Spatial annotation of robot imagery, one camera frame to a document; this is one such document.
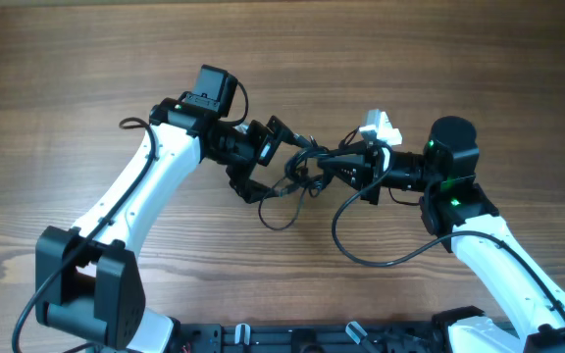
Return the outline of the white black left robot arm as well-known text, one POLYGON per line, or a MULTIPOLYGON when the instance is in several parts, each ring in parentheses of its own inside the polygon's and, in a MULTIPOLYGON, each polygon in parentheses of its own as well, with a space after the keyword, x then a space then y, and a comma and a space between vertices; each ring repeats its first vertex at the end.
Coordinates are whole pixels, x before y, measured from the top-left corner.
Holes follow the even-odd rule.
POLYGON ((283 144, 307 146, 278 118, 266 124, 231 121, 244 87, 230 73, 204 65, 192 90, 166 98, 148 119, 126 118, 122 129, 142 128, 143 140, 117 180, 69 229, 48 227, 35 248, 34 295, 20 319, 84 339, 87 349, 179 352, 180 323, 146 306, 137 258, 149 230, 185 178, 204 159, 227 169, 230 185, 247 203, 271 197, 251 179, 283 144))

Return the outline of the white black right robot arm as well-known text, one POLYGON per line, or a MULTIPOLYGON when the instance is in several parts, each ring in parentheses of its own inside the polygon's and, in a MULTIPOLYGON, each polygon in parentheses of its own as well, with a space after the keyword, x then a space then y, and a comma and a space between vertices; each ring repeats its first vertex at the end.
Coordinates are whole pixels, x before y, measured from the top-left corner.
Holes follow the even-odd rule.
POLYGON ((475 307, 434 317, 447 352, 565 352, 565 292, 513 236, 476 182, 477 133, 455 116, 434 122, 422 153, 395 152, 402 137, 382 112, 318 162, 357 197, 377 203, 381 188, 420 193, 421 219, 433 236, 484 284, 514 328, 507 332, 475 307))

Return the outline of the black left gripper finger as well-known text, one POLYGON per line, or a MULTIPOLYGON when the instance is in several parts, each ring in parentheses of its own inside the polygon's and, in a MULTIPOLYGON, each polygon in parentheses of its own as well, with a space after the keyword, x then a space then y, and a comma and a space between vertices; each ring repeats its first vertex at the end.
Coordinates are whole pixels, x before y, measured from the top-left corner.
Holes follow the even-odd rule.
POLYGON ((258 181, 233 180, 229 182, 230 187, 247 204, 261 202, 267 198, 278 197, 279 194, 272 188, 258 181))
POLYGON ((267 128, 271 132, 272 144, 280 145, 281 143, 295 145, 296 137, 294 132, 285 125, 278 117, 271 116, 267 122, 267 128))

